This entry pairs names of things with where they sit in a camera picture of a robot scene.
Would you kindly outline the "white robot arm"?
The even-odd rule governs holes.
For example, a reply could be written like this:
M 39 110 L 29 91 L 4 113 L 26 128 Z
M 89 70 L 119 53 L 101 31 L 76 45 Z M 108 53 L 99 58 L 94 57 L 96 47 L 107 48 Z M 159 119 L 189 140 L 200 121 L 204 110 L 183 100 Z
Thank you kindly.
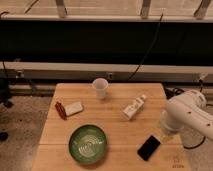
M 197 90 L 189 90 L 173 96 L 165 103 L 160 125 L 166 135 L 179 133 L 185 125 L 213 141 L 213 116 L 204 111 L 205 96 Z

